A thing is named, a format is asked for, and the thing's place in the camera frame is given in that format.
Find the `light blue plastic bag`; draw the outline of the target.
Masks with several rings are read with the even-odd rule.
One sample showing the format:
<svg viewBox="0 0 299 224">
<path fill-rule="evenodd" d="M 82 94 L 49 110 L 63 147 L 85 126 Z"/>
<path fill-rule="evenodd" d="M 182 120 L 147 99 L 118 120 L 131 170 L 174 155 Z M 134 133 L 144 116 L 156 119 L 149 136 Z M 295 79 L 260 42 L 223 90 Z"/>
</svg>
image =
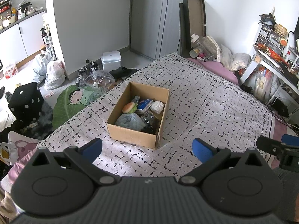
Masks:
<svg viewBox="0 0 299 224">
<path fill-rule="evenodd" d="M 135 131 L 141 131 L 146 126 L 141 117 L 135 113 L 122 114 L 115 125 Z"/>
</svg>

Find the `plush hamburger toy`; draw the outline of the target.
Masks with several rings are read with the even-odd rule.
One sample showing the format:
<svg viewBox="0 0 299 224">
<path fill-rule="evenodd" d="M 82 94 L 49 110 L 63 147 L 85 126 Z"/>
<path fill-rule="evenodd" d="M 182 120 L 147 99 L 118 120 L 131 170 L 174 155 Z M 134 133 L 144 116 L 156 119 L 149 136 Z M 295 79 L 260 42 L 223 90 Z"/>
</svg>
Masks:
<svg viewBox="0 0 299 224">
<path fill-rule="evenodd" d="M 134 113 L 137 110 L 137 106 L 138 106 L 137 103 L 130 102 L 122 108 L 122 113 L 123 114 Z"/>
</svg>

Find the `black item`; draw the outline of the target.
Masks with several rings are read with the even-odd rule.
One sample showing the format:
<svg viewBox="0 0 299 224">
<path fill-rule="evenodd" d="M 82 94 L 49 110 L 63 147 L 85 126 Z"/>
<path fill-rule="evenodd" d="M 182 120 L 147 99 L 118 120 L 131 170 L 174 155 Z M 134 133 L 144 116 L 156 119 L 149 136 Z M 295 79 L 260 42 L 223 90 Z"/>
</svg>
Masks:
<svg viewBox="0 0 299 224">
<path fill-rule="evenodd" d="M 142 114 L 141 119 L 146 126 L 151 126 L 153 128 L 159 127 L 161 124 L 161 121 L 156 118 L 150 110 L 147 110 L 144 114 Z"/>
</svg>

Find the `white plastic bundle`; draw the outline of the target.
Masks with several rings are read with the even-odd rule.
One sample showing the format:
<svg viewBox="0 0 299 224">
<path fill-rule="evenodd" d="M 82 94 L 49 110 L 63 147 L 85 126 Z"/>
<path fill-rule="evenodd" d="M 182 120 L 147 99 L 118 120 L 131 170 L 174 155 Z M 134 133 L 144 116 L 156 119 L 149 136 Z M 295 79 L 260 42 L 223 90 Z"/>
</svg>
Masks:
<svg viewBox="0 0 299 224">
<path fill-rule="evenodd" d="M 164 110 L 164 103 L 160 101 L 154 101 L 153 104 L 150 106 L 150 110 L 155 114 L 160 114 Z"/>
</svg>

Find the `blue tissue pack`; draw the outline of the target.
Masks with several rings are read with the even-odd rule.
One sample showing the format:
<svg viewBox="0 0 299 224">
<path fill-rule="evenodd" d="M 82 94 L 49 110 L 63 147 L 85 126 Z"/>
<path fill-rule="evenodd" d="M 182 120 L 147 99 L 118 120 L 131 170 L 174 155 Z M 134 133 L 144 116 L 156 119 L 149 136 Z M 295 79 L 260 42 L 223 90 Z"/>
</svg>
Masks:
<svg viewBox="0 0 299 224">
<path fill-rule="evenodd" d="M 152 99 L 145 99 L 142 100 L 138 103 L 137 105 L 137 109 L 135 111 L 136 114 L 144 114 L 147 110 L 149 110 L 149 108 L 151 107 L 151 105 L 154 103 L 154 101 Z"/>
</svg>

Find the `small black plush toy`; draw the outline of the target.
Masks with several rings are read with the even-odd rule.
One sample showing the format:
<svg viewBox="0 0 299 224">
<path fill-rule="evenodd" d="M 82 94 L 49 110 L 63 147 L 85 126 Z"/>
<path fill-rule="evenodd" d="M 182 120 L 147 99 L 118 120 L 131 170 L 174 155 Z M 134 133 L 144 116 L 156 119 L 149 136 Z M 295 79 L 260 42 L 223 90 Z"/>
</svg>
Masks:
<svg viewBox="0 0 299 224">
<path fill-rule="evenodd" d="M 151 135 L 154 135 L 156 130 L 154 129 L 154 127 L 150 124 L 147 124 L 142 130 L 141 130 L 142 133 L 148 133 L 148 134 L 151 134 Z"/>
</svg>

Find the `blue-grey knitted cloth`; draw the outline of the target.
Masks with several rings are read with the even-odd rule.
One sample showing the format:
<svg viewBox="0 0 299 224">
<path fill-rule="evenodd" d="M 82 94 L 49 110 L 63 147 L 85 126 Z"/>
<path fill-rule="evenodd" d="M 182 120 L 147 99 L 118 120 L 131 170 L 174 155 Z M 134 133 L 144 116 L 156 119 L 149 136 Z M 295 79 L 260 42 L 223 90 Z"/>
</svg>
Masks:
<svg viewBox="0 0 299 224">
<path fill-rule="evenodd" d="M 131 102 L 133 102 L 133 103 L 135 103 L 135 104 L 138 104 L 139 101 L 140 101 L 140 96 L 136 95 L 136 96 L 134 96 L 134 98 L 132 99 Z"/>
</svg>

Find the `grey patterned bed blanket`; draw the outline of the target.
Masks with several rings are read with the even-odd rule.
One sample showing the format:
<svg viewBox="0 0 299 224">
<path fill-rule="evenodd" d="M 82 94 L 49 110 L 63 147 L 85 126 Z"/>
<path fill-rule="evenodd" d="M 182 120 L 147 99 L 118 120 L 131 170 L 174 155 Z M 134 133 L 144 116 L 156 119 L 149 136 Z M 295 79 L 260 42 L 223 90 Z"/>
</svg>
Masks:
<svg viewBox="0 0 299 224">
<path fill-rule="evenodd" d="M 121 143 L 108 133 L 108 117 L 128 81 L 76 114 L 42 141 L 41 146 L 62 151 L 100 138 L 102 153 L 94 161 L 100 169 L 120 176 L 180 177 L 200 164 L 192 153 L 195 138 L 242 152 L 254 147 L 259 136 L 274 135 L 275 118 L 263 103 L 175 53 L 155 60 L 128 80 L 170 91 L 158 149 Z"/>
</svg>

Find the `green cartoon leaf cushion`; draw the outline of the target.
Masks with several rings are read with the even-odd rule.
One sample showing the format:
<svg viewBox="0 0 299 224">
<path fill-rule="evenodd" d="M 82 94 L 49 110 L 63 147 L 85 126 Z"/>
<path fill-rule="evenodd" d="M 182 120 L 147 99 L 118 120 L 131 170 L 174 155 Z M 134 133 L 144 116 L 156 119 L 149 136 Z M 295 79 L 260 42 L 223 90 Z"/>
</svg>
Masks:
<svg viewBox="0 0 299 224">
<path fill-rule="evenodd" d="M 96 91 L 79 88 L 76 85 L 67 87 L 57 98 L 53 108 L 52 126 L 56 130 L 78 112 L 97 100 L 100 94 Z"/>
</svg>

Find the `brown cardboard box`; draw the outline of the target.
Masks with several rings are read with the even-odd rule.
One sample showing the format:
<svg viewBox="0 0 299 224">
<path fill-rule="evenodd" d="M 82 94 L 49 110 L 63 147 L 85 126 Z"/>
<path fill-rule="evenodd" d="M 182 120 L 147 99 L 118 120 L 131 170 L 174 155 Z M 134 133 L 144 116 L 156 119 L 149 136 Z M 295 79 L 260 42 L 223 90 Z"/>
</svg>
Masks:
<svg viewBox="0 0 299 224">
<path fill-rule="evenodd" d="M 140 96 L 142 100 L 153 99 L 164 103 L 163 112 L 155 115 L 159 120 L 159 127 L 154 134 L 142 133 L 141 131 L 130 130 L 128 128 L 115 125 L 116 120 L 122 113 L 122 108 L 128 104 L 135 95 Z M 169 89 L 129 82 L 107 120 L 110 137 L 123 143 L 140 145 L 151 149 L 158 148 L 162 139 L 166 115 L 169 108 L 169 98 Z"/>
</svg>

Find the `white desk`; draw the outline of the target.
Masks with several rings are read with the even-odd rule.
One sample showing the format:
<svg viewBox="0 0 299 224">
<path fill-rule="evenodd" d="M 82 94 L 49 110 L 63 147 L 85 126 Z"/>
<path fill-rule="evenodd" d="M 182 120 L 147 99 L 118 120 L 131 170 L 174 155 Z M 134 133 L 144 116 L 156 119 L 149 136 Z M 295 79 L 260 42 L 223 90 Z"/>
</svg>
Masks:
<svg viewBox="0 0 299 224">
<path fill-rule="evenodd" d="M 298 78 L 288 72 L 287 69 L 284 69 L 284 65 L 282 63 L 276 63 L 278 66 L 274 64 L 274 60 L 271 59 L 265 53 L 259 51 L 257 45 L 252 45 L 254 49 L 254 55 L 245 69 L 243 75 L 239 79 L 240 85 L 244 84 L 245 81 L 249 78 L 249 76 L 256 70 L 257 67 L 263 66 L 272 72 L 278 79 L 282 81 L 282 83 L 286 83 L 297 95 L 298 95 Z"/>
</svg>

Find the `white garbage bag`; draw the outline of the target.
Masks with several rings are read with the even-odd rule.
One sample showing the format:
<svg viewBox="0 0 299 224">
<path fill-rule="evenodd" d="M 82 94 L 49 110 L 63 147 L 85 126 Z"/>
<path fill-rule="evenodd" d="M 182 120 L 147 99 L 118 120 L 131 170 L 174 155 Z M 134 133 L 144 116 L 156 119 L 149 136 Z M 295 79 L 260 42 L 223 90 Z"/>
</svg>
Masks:
<svg viewBox="0 0 299 224">
<path fill-rule="evenodd" d="M 65 81 L 65 69 L 61 61 L 51 61 L 47 65 L 47 74 L 44 83 L 45 90 L 59 88 Z"/>
</svg>

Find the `paper cup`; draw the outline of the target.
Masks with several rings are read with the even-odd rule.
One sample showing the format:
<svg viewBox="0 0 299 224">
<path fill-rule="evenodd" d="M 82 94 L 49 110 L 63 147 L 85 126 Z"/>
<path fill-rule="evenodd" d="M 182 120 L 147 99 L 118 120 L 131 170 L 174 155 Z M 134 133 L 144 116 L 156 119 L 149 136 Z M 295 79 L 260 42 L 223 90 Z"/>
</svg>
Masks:
<svg viewBox="0 0 299 224">
<path fill-rule="evenodd" d="M 200 53 L 201 53 L 201 51 L 199 49 L 192 49 L 192 50 L 190 50 L 189 55 L 192 58 L 197 58 L 197 57 L 199 57 Z"/>
</svg>

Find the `white drawer organizer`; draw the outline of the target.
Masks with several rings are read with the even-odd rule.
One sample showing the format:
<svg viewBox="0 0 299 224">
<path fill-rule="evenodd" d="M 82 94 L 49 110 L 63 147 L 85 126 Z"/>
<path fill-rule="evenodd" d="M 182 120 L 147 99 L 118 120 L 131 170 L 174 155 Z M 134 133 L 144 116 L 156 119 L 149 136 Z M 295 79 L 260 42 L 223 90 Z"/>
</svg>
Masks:
<svg viewBox="0 0 299 224">
<path fill-rule="evenodd" d="M 259 44 L 272 49 L 277 54 L 282 53 L 284 47 L 287 45 L 283 36 L 264 24 L 259 25 L 255 45 L 258 46 Z"/>
</svg>

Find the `black monitor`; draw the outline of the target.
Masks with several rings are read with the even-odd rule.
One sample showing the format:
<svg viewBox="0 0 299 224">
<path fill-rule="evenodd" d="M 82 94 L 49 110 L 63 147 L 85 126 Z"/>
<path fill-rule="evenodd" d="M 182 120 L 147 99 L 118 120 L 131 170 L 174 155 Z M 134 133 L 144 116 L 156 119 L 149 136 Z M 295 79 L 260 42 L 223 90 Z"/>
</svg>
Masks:
<svg viewBox="0 0 299 224">
<path fill-rule="evenodd" d="M 298 22 L 295 27 L 294 34 L 295 34 L 295 41 L 296 41 L 297 39 L 299 39 L 299 23 Z"/>
</svg>

